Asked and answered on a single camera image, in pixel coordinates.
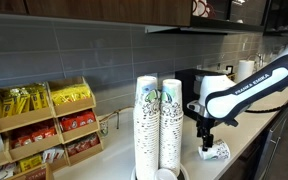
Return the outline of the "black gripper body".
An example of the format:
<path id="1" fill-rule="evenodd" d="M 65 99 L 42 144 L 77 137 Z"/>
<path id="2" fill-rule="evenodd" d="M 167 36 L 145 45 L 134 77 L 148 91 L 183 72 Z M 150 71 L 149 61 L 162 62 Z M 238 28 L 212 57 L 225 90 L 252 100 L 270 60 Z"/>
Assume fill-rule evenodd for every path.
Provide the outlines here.
<path id="1" fill-rule="evenodd" d="M 213 136 L 211 129 L 214 127 L 214 123 L 214 119 L 199 117 L 196 124 L 197 136 L 203 139 L 210 139 Z"/>

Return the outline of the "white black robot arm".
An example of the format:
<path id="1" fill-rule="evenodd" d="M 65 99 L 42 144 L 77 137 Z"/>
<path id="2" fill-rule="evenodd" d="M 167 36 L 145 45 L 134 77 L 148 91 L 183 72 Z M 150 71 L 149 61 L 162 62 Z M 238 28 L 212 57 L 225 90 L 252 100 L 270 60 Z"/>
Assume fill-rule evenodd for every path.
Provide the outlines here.
<path id="1" fill-rule="evenodd" d="M 226 75 L 204 76 L 200 97 L 187 104 L 198 115 L 197 136 L 202 138 L 202 150 L 213 146 L 210 129 L 214 121 L 236 127 L 235 117 L 249 106 L 276 91 L 288 87 L 288 47 L 268 65 L 239 83 Z"/>

